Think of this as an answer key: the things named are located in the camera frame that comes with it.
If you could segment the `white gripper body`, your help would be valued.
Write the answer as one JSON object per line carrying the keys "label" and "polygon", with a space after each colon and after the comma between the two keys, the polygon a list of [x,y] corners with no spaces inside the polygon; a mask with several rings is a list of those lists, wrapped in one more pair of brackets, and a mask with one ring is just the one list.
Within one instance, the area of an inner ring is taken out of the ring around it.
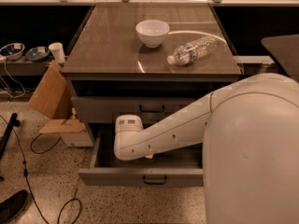
{"label": "white gripper body", "polygon": [[122,115],[117,117],[115,132],[141,132],[143,130],[142,120],[136,115]]}

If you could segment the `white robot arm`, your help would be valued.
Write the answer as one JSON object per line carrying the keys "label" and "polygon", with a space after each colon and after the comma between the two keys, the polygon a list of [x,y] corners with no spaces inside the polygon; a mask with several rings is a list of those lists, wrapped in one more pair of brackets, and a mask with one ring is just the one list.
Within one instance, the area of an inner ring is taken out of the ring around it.
{"label": "white robot arm", "polygon": [[213,91],[145,128],[115,124],[123,161],[200,143],[207,224],[299,224],[299,84],[259,74]]}

